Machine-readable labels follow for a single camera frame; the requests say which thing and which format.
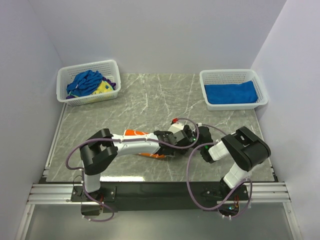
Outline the orange towel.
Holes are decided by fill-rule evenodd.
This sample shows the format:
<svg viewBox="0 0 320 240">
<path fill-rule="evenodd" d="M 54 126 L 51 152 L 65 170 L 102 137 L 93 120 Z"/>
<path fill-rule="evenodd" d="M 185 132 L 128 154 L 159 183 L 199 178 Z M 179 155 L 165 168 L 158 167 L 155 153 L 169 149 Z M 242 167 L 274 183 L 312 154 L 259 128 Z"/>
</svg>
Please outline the orange towel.
<svg viewBox="0 0 320 240">
<path fill-rule="evenodd" d="M 142 135 L 148 135 L 148 132 L 144 131 L 138 131 L 133 129 L 126 129 L 124 131 L 125 136 L 142 136 Z M 173 158 L 175 155 L 159 155 L 159 154 L 151 154 L 151 153 L 139 153 L 137 156 L 146 157 L 146 158 L 152 158 L 152 159 L 164 159 L 164 158 Z"/>
</svg>

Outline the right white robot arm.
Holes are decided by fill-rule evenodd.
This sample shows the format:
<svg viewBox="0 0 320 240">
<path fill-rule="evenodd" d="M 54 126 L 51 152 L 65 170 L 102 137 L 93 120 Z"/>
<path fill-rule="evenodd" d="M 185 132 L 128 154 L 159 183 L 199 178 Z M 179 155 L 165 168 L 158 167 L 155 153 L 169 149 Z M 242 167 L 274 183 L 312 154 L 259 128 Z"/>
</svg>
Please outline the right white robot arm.
<svg viewBox="0 0 320 240">
<path fill-rule="evenodd" d="M 199 138 L 195 145 L 204 145 L 199 150 L 207 163 L 213 164 L 228 156 L 234 160 L 228 173 L 219 182 L 219 193 L 224 199 L 231 200 L 238 193 L 236 185 L 251 176 L 252 170 L 270 157 L 271 149 L 245 126 L 225 135 L 213 146 L 208 145 L 213 142 L 209 126 L 205 124 L 198 129 Z"/>
</svg>

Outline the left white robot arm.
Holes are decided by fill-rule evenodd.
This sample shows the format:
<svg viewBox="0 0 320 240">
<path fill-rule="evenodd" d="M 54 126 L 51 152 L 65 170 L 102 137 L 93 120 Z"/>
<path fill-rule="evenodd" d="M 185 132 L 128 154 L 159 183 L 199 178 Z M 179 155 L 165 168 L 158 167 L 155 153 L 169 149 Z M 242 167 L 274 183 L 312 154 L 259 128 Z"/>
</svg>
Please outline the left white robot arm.
<svg viewBox="0 0 320 240">
<path fill-rule="evenodd" d="M 118 135 L 104 128 L 80 147 L 84 168 L 82 194 L 89 201 L 95 201 L 101 194 L 100 176 L 116 157 L 126 155 L 174 156 L 175 152 L 185 153 L 197 141 L 197 132 L 188 125 L 176 122 L 168 131 L 156 130 L 148 134 Z"/>
</svg>

